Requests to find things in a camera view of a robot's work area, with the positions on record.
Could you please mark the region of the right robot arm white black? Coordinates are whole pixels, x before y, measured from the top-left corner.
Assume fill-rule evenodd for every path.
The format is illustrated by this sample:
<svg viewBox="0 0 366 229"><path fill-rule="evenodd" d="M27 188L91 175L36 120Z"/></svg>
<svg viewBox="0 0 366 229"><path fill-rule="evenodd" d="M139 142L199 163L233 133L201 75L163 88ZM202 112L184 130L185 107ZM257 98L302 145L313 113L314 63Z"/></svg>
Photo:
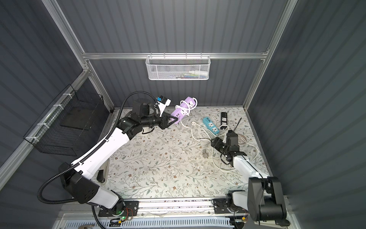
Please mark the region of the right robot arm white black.
<svg viewBox="0 0 366 229"><path fill-rule="evenodd" d="M226 195L225 207L231 212L245 210L253 221L274 221L277 225L288 225L281 182L277 177L261 172L240 150L238 134L229 130L226 141L216 137L211 140L211 147L224 156L248 184L247 191L230 191Z"/></svg>

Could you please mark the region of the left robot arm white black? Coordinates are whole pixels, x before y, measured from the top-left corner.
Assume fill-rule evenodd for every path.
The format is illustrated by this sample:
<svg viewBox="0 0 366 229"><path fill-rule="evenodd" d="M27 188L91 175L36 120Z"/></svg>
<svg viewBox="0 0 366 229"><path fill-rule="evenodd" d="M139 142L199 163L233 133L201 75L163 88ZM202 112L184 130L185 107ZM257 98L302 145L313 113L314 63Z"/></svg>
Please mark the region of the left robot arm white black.
<svg viewBox="0 0 366 229"><path fill-rule="evenodd" d="M158 96L153 103L155 111L151 113L148 100L135 101L132 111L125 117L119 117L112 130L100 142L70 165L62 167L59 174L62 186L72 196L68 201L99 205L108 209L120 204L122 197L101 187L92 181L92 177L110 156L145 127L166 129L178 121L177 117L165 112L170 103L170 99Z"/></svg>

